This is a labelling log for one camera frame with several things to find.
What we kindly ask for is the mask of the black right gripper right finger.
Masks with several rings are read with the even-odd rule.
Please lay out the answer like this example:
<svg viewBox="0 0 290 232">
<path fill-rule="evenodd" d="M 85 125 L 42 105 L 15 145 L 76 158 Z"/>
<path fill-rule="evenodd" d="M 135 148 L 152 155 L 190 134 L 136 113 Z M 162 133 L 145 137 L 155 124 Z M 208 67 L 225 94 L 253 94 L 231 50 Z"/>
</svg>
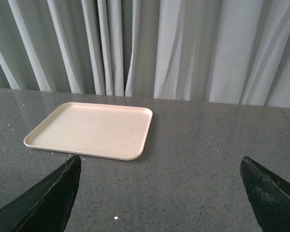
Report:
<svg viewBox="0 0 290 232">
<path fill-rule="evenodd" d="M 290 232 L 290 183 L 247 156 L 240 174 L 261 229 Z"/>
</svg>

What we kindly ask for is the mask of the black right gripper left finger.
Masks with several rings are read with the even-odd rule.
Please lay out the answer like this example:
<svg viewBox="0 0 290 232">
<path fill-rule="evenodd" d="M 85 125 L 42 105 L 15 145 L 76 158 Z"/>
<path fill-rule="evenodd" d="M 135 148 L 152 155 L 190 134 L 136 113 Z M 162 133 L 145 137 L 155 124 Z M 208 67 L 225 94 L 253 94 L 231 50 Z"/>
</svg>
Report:
<svg viewBox="0 0 290 232">
<path fill-rule="evenodd" d="M 0 232 L 62 232 L 78 192 L 81 159 L 60 167 L 0 209 Z"/>
</svg>

